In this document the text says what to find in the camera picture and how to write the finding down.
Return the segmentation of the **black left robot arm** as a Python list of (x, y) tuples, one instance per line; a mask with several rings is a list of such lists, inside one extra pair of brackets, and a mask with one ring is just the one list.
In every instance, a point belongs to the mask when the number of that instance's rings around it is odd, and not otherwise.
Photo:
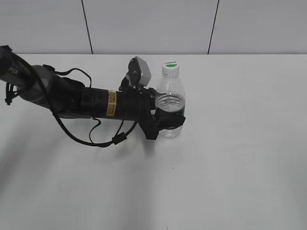
[(30, 65), (9, 46), (1, 46), (0, 79), (6, 82), (6, 104), (20, 97), (49, 109), (63, 130), (63, 119), (132, 121), (147, 139), (155, 140), (160, 131), (186, 120), (182, 108), (169, 112), (158, 106), (157, 91), (148, 87), (149, 67), (140, 57), (130, 60), (118, 90), (111, 91), (85, 86), (49, 65)]

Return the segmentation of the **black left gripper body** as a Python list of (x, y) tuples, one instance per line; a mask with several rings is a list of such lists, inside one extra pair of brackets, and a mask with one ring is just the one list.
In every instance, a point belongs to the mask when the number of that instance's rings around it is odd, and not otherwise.
[(154, 115), (152, 114), (152, 110), (155, 110), (155, 98), (151, 98), (148, 89), (143, 86), (129, 86), (126, 76), (120, 84), (119, 91), (121, 92), (122, 120), (133, 121), (125, 135), (128, 136), (136, 126), (140, 126), (147, 140), (156, 140), (159, 131), (154, 127)]

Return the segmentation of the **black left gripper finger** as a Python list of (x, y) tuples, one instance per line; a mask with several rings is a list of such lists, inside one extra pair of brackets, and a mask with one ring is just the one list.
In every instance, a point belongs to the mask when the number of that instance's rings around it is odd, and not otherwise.
[(151, 98), (155, 98), (157, 95), (157, 91), (154, 88), (149, 88), (148, 89), (148, 94)]
[(184, 116), (185, 109), (180, 109), (174, 112), (167, 112), (162, 109), (156, 109), (155, 111), (155, 128), (158, 131), (161, 130), (173, 130), (182, 126), (186, 120)]

